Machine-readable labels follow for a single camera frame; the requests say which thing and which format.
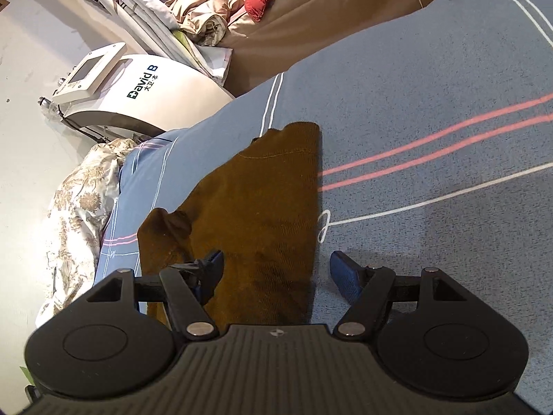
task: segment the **blue fabric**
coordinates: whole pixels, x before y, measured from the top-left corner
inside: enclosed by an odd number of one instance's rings
[[[553,0],[531,1],[544,16],[526,0],[435,0],[141,145],[96,280],[140,272],[135,233],[152,208],[175,210],[269,127],[314,121],[324,175],[312,322],[332,328],[348,308],[328,270],[336,249],[398,274],[440,267],[521,329],[530,360],[518,395],[550,413]]]

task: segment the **folded brown clothing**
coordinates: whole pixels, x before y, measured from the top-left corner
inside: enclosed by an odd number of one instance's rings
[[[156,208],[138,230],[143,274],[214,249],[225,271],[205,306],[228,324],[308,318],[316,246],[319,127],[297,122],[261,138],[201,180],[173,213]],[[160,304],[148,313],[161,321]]]

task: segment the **display screen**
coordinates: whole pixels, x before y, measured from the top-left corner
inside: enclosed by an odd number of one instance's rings
[[[103,58],[103,56],[93,57],[92,59],[87,60],[80,69],[77,70],[77,73],[73,75],[73,78],[68,82],[71,84],[73,82],[81,81],[86,75],[90,73],[90,70],[98,63],[98,61]]]

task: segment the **green object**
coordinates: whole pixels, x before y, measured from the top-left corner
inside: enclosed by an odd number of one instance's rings
[[[19,367],[21,368],[21,371],[23,371],[23,374],[29,381],[29,384],[34,385],[34,381],[32,380],[31,373],[29,373],[29,370],[27,370],[25,367]]]

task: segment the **brown couch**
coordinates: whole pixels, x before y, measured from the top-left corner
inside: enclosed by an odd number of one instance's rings
[[[225,88],[235,96],[316,51],[432,0],[275,0],[260,23],[241,10],[218,44],[233,48]]]

